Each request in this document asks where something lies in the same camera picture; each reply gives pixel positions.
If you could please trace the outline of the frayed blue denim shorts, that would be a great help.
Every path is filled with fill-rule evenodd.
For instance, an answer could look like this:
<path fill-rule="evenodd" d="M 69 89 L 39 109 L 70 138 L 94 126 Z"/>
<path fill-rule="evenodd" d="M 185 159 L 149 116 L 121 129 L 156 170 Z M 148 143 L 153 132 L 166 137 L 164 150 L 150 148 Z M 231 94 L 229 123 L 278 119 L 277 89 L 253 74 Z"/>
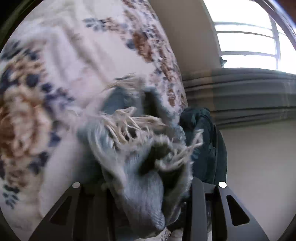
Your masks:
<path fill-rule="evenodd" d="M 116 80 L 104 93 L 100 111 L 78 129 L 78 138 L 100 164 L 133 233 L 155 237 L 180 215 L 203 130 L 188 141 L 161 95 L 141 78 Z"/>

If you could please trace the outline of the dark teal plush blanket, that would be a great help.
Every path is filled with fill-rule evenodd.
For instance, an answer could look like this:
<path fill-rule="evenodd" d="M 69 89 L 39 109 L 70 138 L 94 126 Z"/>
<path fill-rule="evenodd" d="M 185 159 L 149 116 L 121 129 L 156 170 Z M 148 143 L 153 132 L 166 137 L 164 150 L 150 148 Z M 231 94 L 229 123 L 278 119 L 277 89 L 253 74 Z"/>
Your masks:
<path fill-rule="evenodd" d="M 226 182 L 227 150 L 221 132 L 212 120 L 207 108 L 187 108 L 180 115 L 179 125 L 190 145 L 197 130 L 203 130 L 203 145 L 194 149 L 193 176 L 202 182 L 216 185 Z"/>

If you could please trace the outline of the floral quilt bed cover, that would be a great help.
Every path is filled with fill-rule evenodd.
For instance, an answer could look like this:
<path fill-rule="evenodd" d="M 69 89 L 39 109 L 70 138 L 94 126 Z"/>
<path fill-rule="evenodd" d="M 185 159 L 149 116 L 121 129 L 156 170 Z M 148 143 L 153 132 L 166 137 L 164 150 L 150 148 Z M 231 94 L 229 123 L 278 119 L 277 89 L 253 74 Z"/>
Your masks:
<path fill-rule="evenodd" d="M 149 1 L 42 1 L 1 51 L 1 210 L 20 240 L 75 182 L 75 120 L 112 85 L 144 81 L 178 118 L 177 60 Z"/>

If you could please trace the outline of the bright window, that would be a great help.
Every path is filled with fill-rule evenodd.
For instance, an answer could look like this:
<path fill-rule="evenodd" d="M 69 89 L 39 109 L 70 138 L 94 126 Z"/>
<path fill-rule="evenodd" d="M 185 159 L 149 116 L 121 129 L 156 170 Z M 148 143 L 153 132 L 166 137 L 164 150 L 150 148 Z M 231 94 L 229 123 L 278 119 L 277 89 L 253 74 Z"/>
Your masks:
<path fill-rule="evenodd" d="M 295 48 L 255 1 L 205 1 L 224 68 L 261 68 L 295 74 Z"/>

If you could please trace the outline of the right green striped curtain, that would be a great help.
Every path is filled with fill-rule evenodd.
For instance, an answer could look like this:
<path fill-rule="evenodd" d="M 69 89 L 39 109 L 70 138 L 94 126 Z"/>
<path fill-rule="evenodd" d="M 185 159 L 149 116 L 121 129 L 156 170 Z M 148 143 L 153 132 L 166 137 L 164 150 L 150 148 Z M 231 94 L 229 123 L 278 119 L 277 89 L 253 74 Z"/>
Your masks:
<path fill-rule="evenodd" d="M 295 118 L 295 75 L 258 68 L 218 68 L 183 75 L 190 107 L 208 108 L 220 128 Z"/>

